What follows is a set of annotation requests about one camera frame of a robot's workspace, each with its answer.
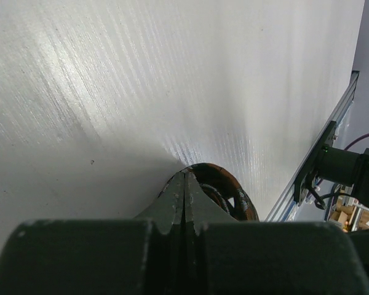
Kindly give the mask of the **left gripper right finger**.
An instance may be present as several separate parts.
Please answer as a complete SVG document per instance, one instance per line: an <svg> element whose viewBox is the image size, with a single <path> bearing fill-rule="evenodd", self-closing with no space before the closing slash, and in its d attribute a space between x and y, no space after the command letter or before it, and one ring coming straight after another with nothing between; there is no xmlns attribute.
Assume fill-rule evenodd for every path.
<svg viewBox="0 0 369 295"><path fill-rule="evenodd" d="M186 174L192 294L369 294L350 236L326 222L238 221Z"/></svg>

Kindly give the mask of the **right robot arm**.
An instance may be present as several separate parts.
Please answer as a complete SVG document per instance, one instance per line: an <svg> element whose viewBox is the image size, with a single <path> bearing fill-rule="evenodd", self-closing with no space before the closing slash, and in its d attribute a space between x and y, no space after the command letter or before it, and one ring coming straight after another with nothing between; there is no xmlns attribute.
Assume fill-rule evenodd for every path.
<svg viewBox="0 0 369 295"><path fill-rule="evenodd" d="M323 148L315 161L318 176L352 187L352 196L369 208L369 148L364 153Z"/></svg>

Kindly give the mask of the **brown grey floral tie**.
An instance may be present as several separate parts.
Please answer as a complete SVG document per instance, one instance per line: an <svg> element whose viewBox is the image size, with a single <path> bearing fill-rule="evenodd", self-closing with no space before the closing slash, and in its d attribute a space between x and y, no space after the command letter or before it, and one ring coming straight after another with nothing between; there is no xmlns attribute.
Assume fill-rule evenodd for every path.
<svg viewBox="0 0 369 295"><path fill-rule="evenodd" d="M226 169L213 163L197 163L184 168L192 173L203 194L215 204L196 205L196 196L190 196L191 205L184 203L185 212L191 212L196 224L258 221L258 213L238 180Z"/></svg>

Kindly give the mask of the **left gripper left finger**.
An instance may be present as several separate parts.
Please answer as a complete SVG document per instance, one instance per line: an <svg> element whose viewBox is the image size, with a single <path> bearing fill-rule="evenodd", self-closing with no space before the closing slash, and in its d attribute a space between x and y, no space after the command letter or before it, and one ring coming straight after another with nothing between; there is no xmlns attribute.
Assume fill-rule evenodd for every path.
<svg viewBox="0 0 369 295"><path fill-rule="evenodd" d="M133 219L21 223L0 254L0 294L180 294L185 175Z"/></svg>

